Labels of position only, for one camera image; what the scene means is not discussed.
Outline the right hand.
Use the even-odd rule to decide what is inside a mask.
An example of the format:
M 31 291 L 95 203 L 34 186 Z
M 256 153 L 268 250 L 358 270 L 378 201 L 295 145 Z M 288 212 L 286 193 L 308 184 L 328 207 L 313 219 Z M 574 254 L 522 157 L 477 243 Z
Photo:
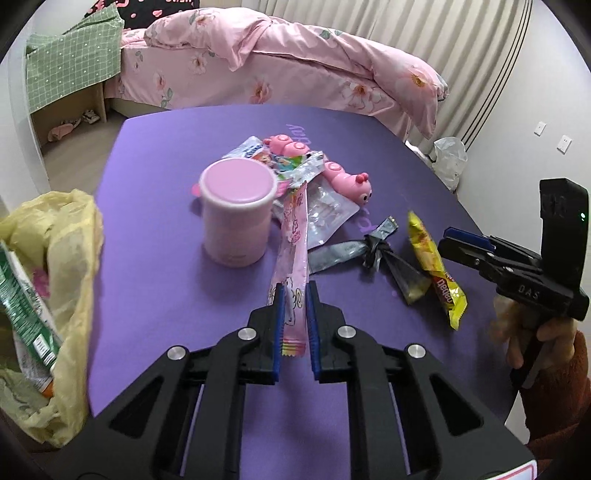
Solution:
M 556 370 L 567 365 L 575 354 L 575 338 L 578 322 L 571 318 L 554 318 L 538 324 L 536 313 L 504 296 L 494 299 L 496 318 L 490 325 L 490 336 L 499 344 L 507 345 L 507 362 L 514 369 L 521 369 L 524 354 L 533 339 L 537 339 L 547 351 L 542 355 L 540 369 Z

